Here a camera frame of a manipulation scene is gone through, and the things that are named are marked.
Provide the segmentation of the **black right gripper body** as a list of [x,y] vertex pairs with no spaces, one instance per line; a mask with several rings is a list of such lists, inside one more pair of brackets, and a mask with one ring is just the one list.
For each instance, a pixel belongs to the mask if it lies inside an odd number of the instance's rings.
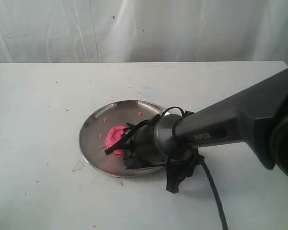
[[173,153],[173,115],[156,116],[130,140],[132,156],[125,160],[127,170],[152,167],[171,168]]

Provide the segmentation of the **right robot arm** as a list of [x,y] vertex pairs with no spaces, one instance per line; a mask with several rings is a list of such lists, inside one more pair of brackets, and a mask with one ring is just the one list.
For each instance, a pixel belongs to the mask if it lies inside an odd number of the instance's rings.
[[168,190],[203,164],[199,148],[239,142],[288,176],[288,68],[199,112],[163,112],[129,133],[127,169],[166,166]]

